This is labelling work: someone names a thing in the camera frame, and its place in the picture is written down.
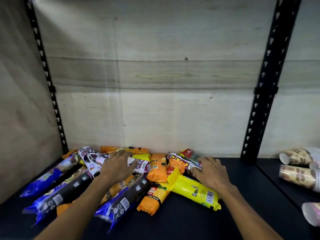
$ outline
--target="hand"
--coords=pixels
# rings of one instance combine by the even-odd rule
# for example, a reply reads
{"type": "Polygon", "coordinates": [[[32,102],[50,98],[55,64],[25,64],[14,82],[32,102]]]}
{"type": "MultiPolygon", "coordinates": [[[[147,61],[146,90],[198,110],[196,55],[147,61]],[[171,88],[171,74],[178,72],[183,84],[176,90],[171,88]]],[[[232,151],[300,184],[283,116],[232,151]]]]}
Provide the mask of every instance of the hand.
{"type": "Polygon", "coordinates": [[[220,197],[235,187],[229,180],[226,167],[221,165],[219,159],[199,158],[198,162],[202,164],[202,171],[193,167],[191,172],[204,186],[215,190],[220,197]]]}
{"type": "Polygon", "coordinates": [[[134,160],[128,166],[128,157],[132,155],[131,152],[126,152],[125,150],[112,152],[109,160],[104,161],[99,177],[112,185],[125,180],[134,172],[134,168],[138,165],[138,161],[134,160]]]}

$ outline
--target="pile of snack packages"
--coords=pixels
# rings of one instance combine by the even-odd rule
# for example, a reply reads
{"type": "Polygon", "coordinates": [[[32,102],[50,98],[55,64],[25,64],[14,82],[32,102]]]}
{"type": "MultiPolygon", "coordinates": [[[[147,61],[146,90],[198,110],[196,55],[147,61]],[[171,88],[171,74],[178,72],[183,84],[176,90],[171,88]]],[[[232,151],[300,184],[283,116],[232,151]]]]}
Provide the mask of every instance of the pile of snack packages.
{"type": "Polygon", "coordinates": [[[128,166],[134,160],[138,160],[139,163],[130,177],[110,188],[94,215],[110,222],[111,228],[144,195],[137,210],[150,215],[155,214],[171,191],[215,211],[221,209],[217,193],[192,179],[194,175],[191,168],[196,167],[201,170],[202,167],[198,162],[200,156],[190,149],[180,153],[150,155],[148,149],[139,147],[101,146],[101,152],[98,153],[91,147],[85,146],[63,155],[64,160],[61,163],[26,186],[21,197],[39,196],[50,190],[25,208],[22,213],[36,214],[35,224],[41,222],[53,210],[56,210],[59,216],[71,204],[66,203],[64,199],[75,189],[97,177],[102,164],[109,159],[110,153],[118,150],[133,153],[133,156],[128,158],[128,166]],[[58,186],[51,187],[75,166],[80,169],[58,186]]]}
{"type": "MultiPolygon", "coordinates": [[[[280,153],[279,157],[285,164],[280,166],[280,178],[320,193],[320,149],[295,148],[280,153]]],[[[320,203],[303,203],[302,212],[311,225],[320,227],[320,203]]]]}

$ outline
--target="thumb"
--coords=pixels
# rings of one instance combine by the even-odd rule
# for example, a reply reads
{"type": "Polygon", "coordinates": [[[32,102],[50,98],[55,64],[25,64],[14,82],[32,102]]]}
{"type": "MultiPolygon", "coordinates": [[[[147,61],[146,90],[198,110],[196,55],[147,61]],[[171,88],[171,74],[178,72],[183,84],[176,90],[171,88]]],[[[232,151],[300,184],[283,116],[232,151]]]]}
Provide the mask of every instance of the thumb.
{"type": "Polygon", "coordinates": [[[199,179],[199,177],[201,176],[202,172],[197,169],[196,167],[191,168],[191,173],[194,174],[194,176],[199,179]]]}
{"type": "Polygon", "coordinates": [[[128,166],[129,171],[130,171],[131,173],[133,173],[133,172],[134,172],[134,169],[138,166],[138,164],[139,164],[139,162],[138,162],[137,160],[134,160],[134,161],[131,163],[131,165],[128,166]]]}

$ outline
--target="stack of cups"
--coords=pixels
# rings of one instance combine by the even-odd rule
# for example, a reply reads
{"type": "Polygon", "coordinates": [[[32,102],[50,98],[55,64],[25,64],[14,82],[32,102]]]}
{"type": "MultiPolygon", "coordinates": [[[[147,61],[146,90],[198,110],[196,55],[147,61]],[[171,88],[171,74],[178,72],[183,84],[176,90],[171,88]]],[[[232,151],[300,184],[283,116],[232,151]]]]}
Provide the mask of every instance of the stack of cups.
{"type": "Polygon", "coordinates": [[[279,177],[320,193],[320,170],[281,165],[279,177]]]}
{"type": "Polygon", "coordinates": [[[320,203],[303,203],[302,212],[312,226],[320,227],[320,203]]]}
{"type": "Polygon", "coordinates": [[[320,149],[309,147],[304,149],[292,149],[280,153],[280,160],[285,165],[310,165],[320,169],[320,149]]]}

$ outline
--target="white barcode label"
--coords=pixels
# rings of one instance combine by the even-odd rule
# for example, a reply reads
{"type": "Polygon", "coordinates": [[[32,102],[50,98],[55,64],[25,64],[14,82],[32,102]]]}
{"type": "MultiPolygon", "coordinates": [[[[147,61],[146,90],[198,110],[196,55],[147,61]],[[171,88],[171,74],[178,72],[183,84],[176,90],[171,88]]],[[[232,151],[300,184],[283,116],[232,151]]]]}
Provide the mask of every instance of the white barcode label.
{"type": "Polygon", "coordinates": [[[57,194],[52,199],[54,200],[57,206],[61,205],[61,203],[63,202],[63,199],[60,194],[57,194]]]}
{"type": "Polygon", "coordinates": [[[119,183],[120,188],[122,189],[124,186],[126,185],[126,183],[124,181],[119,183]]]}
{"type": "Polygon", "coordinates": [[[129,204],[129,201],[126,199],[126,198],[123,198],[121,201],[120,201],[121,205],[123,205],[124,209],[127,210],[130,206],[129,204]]]}
{"type": "Polygon", "coordinates": [[[207,198],[205,199],[206,202],[208,202],[209,204],[213,204],[214,202],[214,193],[211,191],[208,191],[207,193],[207,198]]]}

